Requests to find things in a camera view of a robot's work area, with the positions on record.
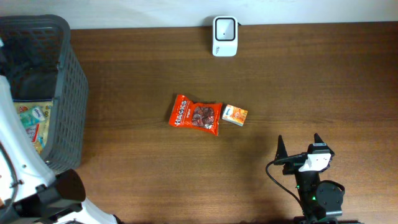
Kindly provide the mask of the orange tissue pack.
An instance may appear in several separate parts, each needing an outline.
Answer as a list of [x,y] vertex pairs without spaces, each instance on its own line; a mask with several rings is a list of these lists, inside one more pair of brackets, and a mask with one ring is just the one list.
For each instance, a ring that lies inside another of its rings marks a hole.
[[243,126],[247,115],[247,110],[233,105],[226,105],[221,118],[230,123],[237,124],[238,126]]

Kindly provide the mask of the red Hacks candy bag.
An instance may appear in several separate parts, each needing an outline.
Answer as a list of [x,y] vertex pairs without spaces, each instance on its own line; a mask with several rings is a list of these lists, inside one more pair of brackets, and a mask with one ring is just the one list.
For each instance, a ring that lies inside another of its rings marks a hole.
[[185,95],[177,95],[169,125],[176,128],[198,129],[217,136],[222,105],[222,103],[194,103]]

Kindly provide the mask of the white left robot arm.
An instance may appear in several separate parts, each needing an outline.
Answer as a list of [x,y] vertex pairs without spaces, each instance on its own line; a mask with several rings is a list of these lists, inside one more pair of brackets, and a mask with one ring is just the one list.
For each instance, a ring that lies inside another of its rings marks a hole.
[[120,223],[85,193],[74,170],[54,174],[34,149],[1,76],[1,223]]

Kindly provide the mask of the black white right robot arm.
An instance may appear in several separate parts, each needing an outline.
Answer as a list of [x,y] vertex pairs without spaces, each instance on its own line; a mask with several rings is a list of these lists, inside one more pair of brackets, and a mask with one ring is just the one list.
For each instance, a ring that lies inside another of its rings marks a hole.
[[320,173],[330,167],[334,151],[314,134],[314,143],[307,152],[290,156],[287,154],[282,136],[278,137],[273,164],[282,166],[284,175],[294,175],[298,202],[303,215],[295,217],[295,223],[337,223],[342,215],[345,188],[331,180],[321,180]]

